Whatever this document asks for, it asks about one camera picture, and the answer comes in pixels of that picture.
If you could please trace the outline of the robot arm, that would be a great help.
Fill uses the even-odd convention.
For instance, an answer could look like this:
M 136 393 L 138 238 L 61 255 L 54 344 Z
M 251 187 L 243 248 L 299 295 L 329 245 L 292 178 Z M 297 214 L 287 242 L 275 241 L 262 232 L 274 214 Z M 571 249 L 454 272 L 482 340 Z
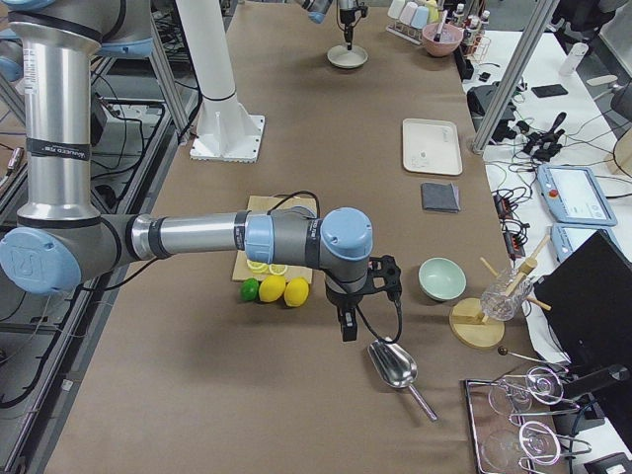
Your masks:
M 1 266 L 21 289 L 49 295 L 136 261 L 237 249 L 255 262 L 320 270 L 345 341 L 364 322 L 364 296 L 401 297 L 400 270 L 372 255 L 372 225 L 360 210 L 325 216 L 303 206 L 154 218 L 100 213 L 91 202 L 93 56 L 147 57 L 146 1 L 11 1 L 23 47 L 28 199 L 1 241 Z
M 332 0 L 303 0 L 297 1 L 308 14 L 308 18 L 315 24 L 321 24 L 330 7 L 333 5 Z M 354 46 L 354 30 L 360 19 L 367 16 L 368 6 L 357 0 L 339 0 L 336 1 L 337 8 L 337 24 L 344 33 L 345 44 L 347 50 L 352 50 Z

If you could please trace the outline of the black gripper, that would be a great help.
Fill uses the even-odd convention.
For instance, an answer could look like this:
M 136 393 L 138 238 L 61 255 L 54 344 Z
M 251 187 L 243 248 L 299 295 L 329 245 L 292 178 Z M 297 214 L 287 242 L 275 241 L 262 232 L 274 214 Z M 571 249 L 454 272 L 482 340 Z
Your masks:
M 347 50 L 353 49 L 354 26 L 367 16 L 368 6 L 359 0 L 338 0 L 338 17 L 341 25 L 345 29 L 345 42 Z
M 331 272 L 326 274 L 326 295 L 338 308 L 342 341 L 353 342 L 357 338 L 356 311 L 354 308 L 368 295 L 384 292 L 393 303 L 401 299 L 401 270 L 393 256 L 371 256 L 366 261 L 359 279 L 343 282 Z

